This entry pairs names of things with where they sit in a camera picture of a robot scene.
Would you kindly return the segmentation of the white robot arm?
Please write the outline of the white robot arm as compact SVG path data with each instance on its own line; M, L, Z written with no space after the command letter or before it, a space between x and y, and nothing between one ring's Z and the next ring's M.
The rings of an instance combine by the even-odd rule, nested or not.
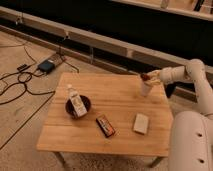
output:
M148 85L193 83L199 111L182 111L173 120L169 171L213 171L213 88L199 59L148 73Z

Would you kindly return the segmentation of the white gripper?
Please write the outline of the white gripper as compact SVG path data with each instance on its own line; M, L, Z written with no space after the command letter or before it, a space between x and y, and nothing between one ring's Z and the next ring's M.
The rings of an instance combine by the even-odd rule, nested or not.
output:
M158 77L159 79L149 80L149 84L151 86L158 85L161 82L164 84L168 84L170 81L170 69L169 68L163 68L162 70L154 70L151 72L148 72L147 75L149 77Z

